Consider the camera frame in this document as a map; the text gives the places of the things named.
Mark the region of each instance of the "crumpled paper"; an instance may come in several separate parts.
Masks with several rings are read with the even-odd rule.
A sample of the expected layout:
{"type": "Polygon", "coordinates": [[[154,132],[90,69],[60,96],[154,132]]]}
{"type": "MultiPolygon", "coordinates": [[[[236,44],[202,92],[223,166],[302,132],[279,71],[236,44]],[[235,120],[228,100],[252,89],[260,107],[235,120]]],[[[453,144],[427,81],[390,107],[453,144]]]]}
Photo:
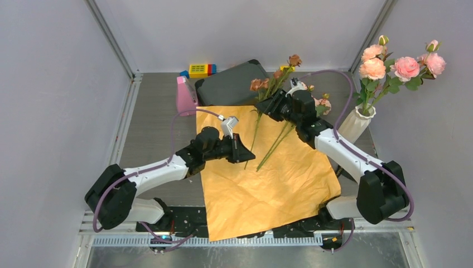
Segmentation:
{"type": "MultiPolygon", "coordinates": [[[[233,129],[248,149],[253,141],[257,113],[253,106],[200,107],[236,116],[233,129]]],[[[197,112],[197,132],[213,126],[223,133],[215,116],[197,112]]],[[[264,164],[256,167],[276,140],[284,122],[263,115],[253,147],[255,160],[231,164],[207,161],[201,171],[210,241],[267,231],[317,215],[321,203],[340,195],[340,184],[327,156],[303,143],[293,130],[264,164]]]]}

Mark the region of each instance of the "lego brick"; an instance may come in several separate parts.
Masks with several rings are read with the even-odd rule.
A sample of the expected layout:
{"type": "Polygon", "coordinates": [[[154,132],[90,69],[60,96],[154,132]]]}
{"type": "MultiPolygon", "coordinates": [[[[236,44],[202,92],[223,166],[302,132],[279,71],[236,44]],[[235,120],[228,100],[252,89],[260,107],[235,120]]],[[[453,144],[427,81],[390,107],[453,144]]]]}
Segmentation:
{"type": "Polygon", "coordinates": [[[189,66],[189,76],[190,78],[206,78],[209,76],[207,74],[207,64],[191,64],[189,66]]]}
{"type": "Polygon", "coordinates": [[[182,72],[180,72],[180,73],[179,73],[179,76],[185,76],[185,77],[187,77],[188,79],[190,78],[188,71],[182,71],[182,72]]]}

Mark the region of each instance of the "gray table surface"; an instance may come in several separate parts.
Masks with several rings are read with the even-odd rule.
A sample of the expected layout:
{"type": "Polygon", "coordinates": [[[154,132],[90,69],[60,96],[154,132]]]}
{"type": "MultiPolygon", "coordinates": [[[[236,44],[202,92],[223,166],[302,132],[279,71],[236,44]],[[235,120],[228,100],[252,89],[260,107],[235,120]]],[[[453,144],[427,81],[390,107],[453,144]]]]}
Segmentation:
{"type": "MultiPolygon", "coordinates": [[[[299,77],[304,74],[296,72],[293,76],[299,77]]],[[[176,73],[144,75],[120,161],[122,168],[142,166],[169,157],[171,118],[177,112],[175,101],[177,76],[176,73]]],[[[321,98],[322,93],[330,94],[332,111],[323,118],[330,123],[335,123],[347,100],[348,82],[343,76],[335,73],[310,76],[304,82],[315,86],[313,94],[316,98],[321,98]]],[[[181,117],[176,121],[174,139],[177,150],[189,144],[196,135],[195,129],[193,116],[181,117]]],[[[374,154],[373,142],[368,130],[355,144],[365,152],[374,154]]],[[[358,187],[353,181],[340,177],[339,182],[342,195],[353,195],[358,192],[358,187]]],[[[204,205],[199,174],[190,180],[173,181],[154,188],[143,193],[141,197],[145,199],[159,197],[168,205],[204,205]]]]}
{"type": "MultiPolygon", "coordinates": [[[[120,166],[136,167],[160,161],[170,155],[170,122],[176,114],[176,73],[145,74],[141,83],[120,166]]],[[[314,96],[330,93],[332,111],[324,119],[335,123],[347,100],[349,86],[339,74],[321,74],[304,80],[314,85],[314,96]]],[[[181,117],[175,125],[176,149],[195,137],[195,117],[181,117]]],[[[355,143],[373,155],[366,130],[355,143]]],[[[357,185],[339,178],[342,195],[353,195],[357,185]]],[[[169,205],[204,205],[200,176],[173,181],[143,193],[159,197],[169,205]]],[[[89,267],[408,267],[397,233],[356,233],[352,242],[334,255],[319,247],[234,247],[181,248],[153,255],[144,247],[94,247],[89,267]]]]}

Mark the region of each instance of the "flower stem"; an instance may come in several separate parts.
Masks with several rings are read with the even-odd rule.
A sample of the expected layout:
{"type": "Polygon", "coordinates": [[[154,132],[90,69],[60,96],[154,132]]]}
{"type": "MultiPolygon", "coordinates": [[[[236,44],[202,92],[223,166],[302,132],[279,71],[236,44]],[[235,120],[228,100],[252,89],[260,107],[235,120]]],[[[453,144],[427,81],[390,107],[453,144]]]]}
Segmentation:
{"type": "Polygon", "coordinates": [[[284,132],[284,129],[286,129],[286,127],[289,125],[289,122],[286,122],[286,124],[284,124],[284,127],[282,128],[281,132],[279,133],[279,136],[277,137],[277,139],[274,141],[273,145],[271,146],[271,148],[269,149],[269,151],[266,153],[266,155],[264,156],[263,160],[261,161],[261,163],[259,163],[258,167],[256,168],[256,171],[259,171],[264,163],[266,163],[266,161],[268,161],[269,157],[271,157],[271,155],[274,153],[274,151],[277,149],[277,147],[279,146],[279,144],[281,144],[281,142],[289,135],[289,133],[291,133],[291,131],[296,127],[295,125],[292,125],[287,131],[286,133],[284,134],[284,136],[281,137],[282,133],[284,132]]]}
{"type": "Polygon", "coordinates": [[[268,94],[273,94],[274,92],[276,92],[279,88],[279,86],[281,85],[281,83],[283,83],[284,81],[286,81],[287,77],[289,76],[289,74],[291,73],[290,72],[290,69],[291,69],[292,65],[289,65],[289,68],[285,68],[283,70],[283,74],[281,75],[281,78],[280,79],[277,79],[277,84],[276,86],[274,87],[274,90],[268,90],[267,93],[266,93],[266,96],[264,97],[264,99],[267,99],[269,96],[268,94]]]}
{"type": "Polygon", "coordinates": [[[250,151],[253,151],[253,146],[254,146],[254,141],[256,140],[256,134],[258,133],[258,127],[259,127],[259,121],[261,120],[261,115],[262,113],[258,113],[258,118],[256,119],[256,127],[254,129],[254,134],[253,134],[253,142],[250,151]]]}

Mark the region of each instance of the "dried rose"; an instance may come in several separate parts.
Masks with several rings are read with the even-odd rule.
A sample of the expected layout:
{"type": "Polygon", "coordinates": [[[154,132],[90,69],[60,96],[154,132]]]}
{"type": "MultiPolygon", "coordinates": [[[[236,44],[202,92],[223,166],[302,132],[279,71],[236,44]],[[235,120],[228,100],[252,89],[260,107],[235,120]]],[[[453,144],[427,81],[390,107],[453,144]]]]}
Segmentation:
{"type": "Polygon", "coordinates": [[[278,78],[280,78],[280,77],[282,76],[282,74],[283,74],[283,73],[282,73],[281,70],[277,70],[277,71],[274,72],[273,77],[274,77],[275,79],[278,79],[278,78]]]}
{"type": "Polygon", "coordinates": [[[261,85],[259,87],[268,89],[268,87],[269,87],[269,78],[266,78],[265,80],[263,80],[263,82],[261,83],[261,85]]]}
{"type": "Polygon", "coordinates": [[[258,91],[259,87],[261,87],[261,79],[252,80],[250,90],[251,91],[258,91]]]}
{"type": "Polygon", "coordinates": [[[294,55],[289,57],[289,64],[291,66],[301,66],[302,60],[301,60],[301,58],[299,58],[299,56],[297,54],[294,54],[294,55]]]}

